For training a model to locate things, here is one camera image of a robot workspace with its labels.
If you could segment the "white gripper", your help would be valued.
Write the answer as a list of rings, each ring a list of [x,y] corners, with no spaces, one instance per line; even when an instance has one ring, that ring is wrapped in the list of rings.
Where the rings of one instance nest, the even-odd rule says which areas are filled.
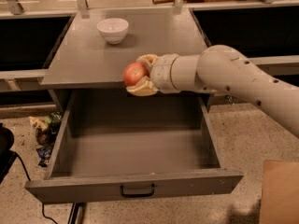
[[[126,90],[134,96],[151,96],[158,91],[162,93],[178,93],[172,82],[171,70],[177,54],[166,54],[158,58],[155,54],[139,56],[136,61],[150,71],[149,77],[142,77],[134,86]]]

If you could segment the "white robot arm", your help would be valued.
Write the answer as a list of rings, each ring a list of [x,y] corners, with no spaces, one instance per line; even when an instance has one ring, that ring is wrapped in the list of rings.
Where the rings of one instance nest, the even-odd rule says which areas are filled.
[[[199,55],[147,54],[137,62],[148,73],[133,72],[137,80],[125,83],[132,95],[219,92],[258,107],[299,136],[299,88],[266,74],[236,49],[216,45]]]

